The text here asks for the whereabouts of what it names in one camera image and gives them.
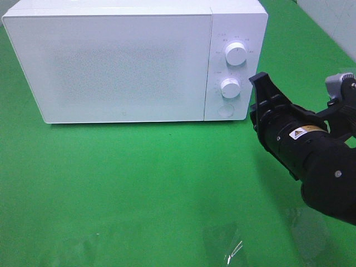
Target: screw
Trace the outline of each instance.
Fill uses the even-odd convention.
[[[335,172],[335,177],[336,178],[339,178],[341,176],[342,176],[342,172],[341,171],[338,170],[338,171]]]
[[[339,100],[337,98],[334,98],[334,99],[331,99],[329,102],[328,102],[328,107],[331,107],[332,105],[338,103]]]

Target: warning label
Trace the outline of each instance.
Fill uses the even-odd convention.
[[[303,127],[299,127],[295,130],[293,130],[289,136],[293,138],[294,140],[297,140],[300,136],[305,135],[307,132],[313,132],[313,131],[323,131],[325,132],[322,128],[315,126],[315,125],[305,125]]]

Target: white knob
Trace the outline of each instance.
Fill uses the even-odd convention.
[[[221,94],[225,98],[234,98],[239,95],[241,88],[236,79],[226,79],[221,85]]]
[[[231,43],[225,49],[225,57],[228,64],[237,66],[246,60],[246,48],[242,43]]]

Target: green surface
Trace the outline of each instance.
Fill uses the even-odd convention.
[[[292,1],[259,71],[322,110],[356,65]],[[0,266],[355,266],[354,226],[305,207],[251,122],[47,125],[0,28]]]

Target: round button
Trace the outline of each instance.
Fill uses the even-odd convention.
[[[225,49],[225,58],[228,64],[237,66],[246,60],[246,48],[242,43],[235,42],[229,44]]]
[[[221,94],[225,98],[234,98],[239,95],[241,88],[236,79],[226,79],[221,85]]]
[[[228,118],[234,114],[234,107],[230,104],[223,105],[217,111],[221,117]]]

